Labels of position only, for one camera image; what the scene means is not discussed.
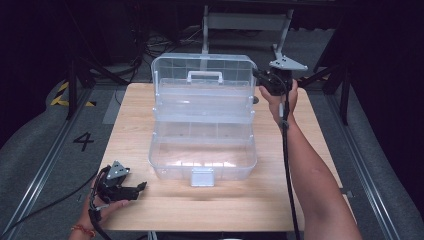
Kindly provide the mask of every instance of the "hand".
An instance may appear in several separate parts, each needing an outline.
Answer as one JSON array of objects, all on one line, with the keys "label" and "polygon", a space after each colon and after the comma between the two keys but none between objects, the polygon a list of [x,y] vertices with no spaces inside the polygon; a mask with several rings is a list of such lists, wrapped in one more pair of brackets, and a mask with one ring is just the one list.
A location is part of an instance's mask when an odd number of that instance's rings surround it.
[{"label": "hand", "polygon": [[[91,184],[91,188],[94,187],[94,183],[95,183],[95,180],[93,180],[93,182]],[[99,222],[99,224],[102,225],[104,222],[106,222],[106,220],[108,219],[110,214],[112,214],[113,212],[115,212],[116,210],[118,210],[122,207],[127,206],[128,203],[129,203],[128,200],[121,200],[121,201],[110,203],[108,207],[103,208],[100,211],[100,214],[102,216],[102,220]],[[94,204],[96,206],[105,205],[105,203],[98,196],[95,197]],[[90,216],[88,214],[88,209],[90,208],[89,206],[90,206],[90,194],[88,194],[87,197],[85,198],[80,218],[75,223],[75,225],[80,224],[84,227],[84,229],[95,231],[93,225],[91,224]],[[87,237],[87,235],[84,235],[84,233],[82,231],[74,230],[74,231],[72,231],[69,239],[85,239],[84,237]]]},{"label": "hand", "polygon": [[[272,96],[268,90],[264,86],[259,86],[259,91],[261,92],[261,95],[265,98],[265,100],[268,101],[269,104],[269,110],[271,111],[271,114],[274,118],[274,121],[279,124],[280,122],[280,115],[279,115],[279,105],[281,103],[281,100],[283,100],[283,103],[286,100],[286,96]],[[293,80],[293,87],[292,90],[289,92],[289,103],[290,103],[290,114],[288,121],[293,122],[293,111],[296,107],[297,103],[297,81]]]}]

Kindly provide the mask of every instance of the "wooden tabletop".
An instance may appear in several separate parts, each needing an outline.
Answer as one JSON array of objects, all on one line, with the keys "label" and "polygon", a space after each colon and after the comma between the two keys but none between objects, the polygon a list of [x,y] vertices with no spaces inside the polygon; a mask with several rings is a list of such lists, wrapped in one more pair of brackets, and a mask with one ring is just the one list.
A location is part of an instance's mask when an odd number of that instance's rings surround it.
[{"label": "wooden tabletop", "polygon": [[[147,181],[138,200],[111,216],[105,229],[125,231],[292,231],[293,223],[281,134],[259,90],[253,123],[258,163],[248,179],[191,187],[189,180],[161,180],[148,162],[155,119],[152,84],[130,84],[125,93],[100,168],[118,160],[131,168],[123,186]],[[309,98],[299,89],[295,109],[306,138],[341,182]],[[296,199],[299,228],[303,213]]]}]

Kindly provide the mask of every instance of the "clear plastic compartment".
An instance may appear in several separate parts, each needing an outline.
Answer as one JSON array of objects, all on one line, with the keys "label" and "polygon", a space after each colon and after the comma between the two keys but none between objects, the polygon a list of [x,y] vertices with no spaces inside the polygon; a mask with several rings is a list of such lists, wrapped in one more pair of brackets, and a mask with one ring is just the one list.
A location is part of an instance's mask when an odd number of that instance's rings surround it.
[{"label": "clear plastic compartment", "polygon": [[241,55],[164,54],[152,64],[155,129],[149,161],[194,186],[242,180],[256,165],[255,64]]}]

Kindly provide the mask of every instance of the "plastic box handle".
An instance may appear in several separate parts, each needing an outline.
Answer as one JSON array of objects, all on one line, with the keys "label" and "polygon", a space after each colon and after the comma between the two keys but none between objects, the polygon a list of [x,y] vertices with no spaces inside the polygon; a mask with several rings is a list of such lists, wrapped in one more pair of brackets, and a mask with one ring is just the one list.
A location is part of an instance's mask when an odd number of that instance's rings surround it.
[{"label": "plastic box handle", "polygon": [[191,83],[192,76],[216,76],[218,77],[218,83],[223,83],[222,72],[209,72],[209,71],[189,71],[187,76],[187,82]]}]

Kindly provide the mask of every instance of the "bracelet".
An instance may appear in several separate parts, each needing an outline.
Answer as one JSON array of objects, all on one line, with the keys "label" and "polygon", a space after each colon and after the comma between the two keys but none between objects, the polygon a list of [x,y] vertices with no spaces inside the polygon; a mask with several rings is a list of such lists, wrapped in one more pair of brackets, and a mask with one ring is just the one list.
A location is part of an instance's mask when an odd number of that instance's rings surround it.
[{"label": "bracelet", "polygon": [[73,231],[73,230],[80,230],[80,231],[82,231],[83,233],[85,233],[85,234],[89,235],[91,238],[93,238],[93,237],[95,237],[95,236],[96,236],[96,232],[95,232],[95,231],[85,229],[85,228],[84,228],[81,224],[77,224],[77,225],[73,226],[73,227],[71,228],[71,231]]}]

